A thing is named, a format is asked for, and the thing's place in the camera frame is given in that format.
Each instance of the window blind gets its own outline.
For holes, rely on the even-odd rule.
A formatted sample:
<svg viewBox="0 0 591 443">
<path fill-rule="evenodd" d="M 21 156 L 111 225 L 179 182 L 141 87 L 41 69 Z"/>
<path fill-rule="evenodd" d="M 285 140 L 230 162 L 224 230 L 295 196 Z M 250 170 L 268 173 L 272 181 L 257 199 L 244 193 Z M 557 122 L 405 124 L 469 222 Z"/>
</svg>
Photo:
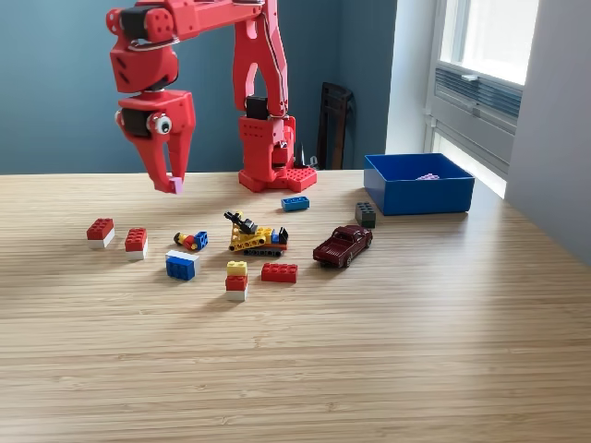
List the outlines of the window blind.
<svg viewBox="0 0 591 443">
<path fill-rule="evenodd" d="M 520 90 L 478 76 L 471 80 L 465 79 L 462 74 L 442 67 L 435 69 L 435 83 L 501 113 L 515 118 L 519 116 L 522 97 Z"/>
</svg>

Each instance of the chair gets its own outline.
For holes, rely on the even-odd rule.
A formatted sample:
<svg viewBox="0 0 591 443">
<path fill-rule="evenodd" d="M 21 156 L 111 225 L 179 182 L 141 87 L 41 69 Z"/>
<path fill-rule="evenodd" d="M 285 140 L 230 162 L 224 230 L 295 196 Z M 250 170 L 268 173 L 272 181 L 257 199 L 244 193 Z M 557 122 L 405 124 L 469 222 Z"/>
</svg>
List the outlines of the chair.
<svg viewBox="0 0 591 443">
<path fill-rule="evenodd" d="M 332 83 L 322 84 L 322 100 L 320 102 L 320 125 L 316 155 L 318 167 L 326 169 L 328 156 L 329 117 L 335 119 L 336 133 L 332 149 L 332 169 L 343 169 L 344 137 L 346 120 L 351 109 L 353 92 Z"/>
</svg>

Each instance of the toy car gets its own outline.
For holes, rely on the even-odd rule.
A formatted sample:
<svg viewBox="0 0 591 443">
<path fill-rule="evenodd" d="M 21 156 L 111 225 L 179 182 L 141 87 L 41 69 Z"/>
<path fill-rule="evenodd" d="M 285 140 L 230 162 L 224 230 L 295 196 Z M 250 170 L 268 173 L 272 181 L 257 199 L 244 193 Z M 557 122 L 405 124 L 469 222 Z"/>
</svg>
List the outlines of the toy car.
<svg viewBox="0 0 591 443">
<path fill-rule="evenodd" d="M 368 248 L 373 240 L 373 233 L 361 226 L 340 226 L 334 230 L 331 238 L 314 249 L 313 256 L 322 265 L 338 268 L 351 265 L 351 261 L 361 251 Z"/>
</svg>

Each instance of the yellow lego vehicle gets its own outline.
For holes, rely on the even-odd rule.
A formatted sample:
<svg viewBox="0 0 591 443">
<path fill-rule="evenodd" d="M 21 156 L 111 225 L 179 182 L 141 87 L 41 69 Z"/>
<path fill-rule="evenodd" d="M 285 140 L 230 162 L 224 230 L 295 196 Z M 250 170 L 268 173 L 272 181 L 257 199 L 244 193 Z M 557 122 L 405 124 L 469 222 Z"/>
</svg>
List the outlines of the yellow lego vehicle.
<svg viewBox="0 0 591 443">
<path fill-rule="evenodd" d="M 245 256 L 280 257 L 287 249 L 289 235 L 284 228 L 279 233 L 266 226 L 257 226 L 251 219 L 242 220 L 241 211 L 223 215 L 232 222 L 230 249 L 232 252 L 243 251 Z"/>
</svg>

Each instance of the blue plastic box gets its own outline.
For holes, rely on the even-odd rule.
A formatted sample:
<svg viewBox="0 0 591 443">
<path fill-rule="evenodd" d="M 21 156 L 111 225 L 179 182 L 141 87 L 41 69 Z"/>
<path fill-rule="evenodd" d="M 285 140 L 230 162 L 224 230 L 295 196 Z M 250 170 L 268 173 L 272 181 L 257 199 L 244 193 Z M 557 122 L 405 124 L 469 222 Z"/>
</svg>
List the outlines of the blue plastic box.
<svg viewBox="0 0 591 443">
<path fill-rule="evenodd" d="M 443 154 L 366 155 L 364 185 L 384 215 L 466 212 L 474 177 Z"/>
</svg>

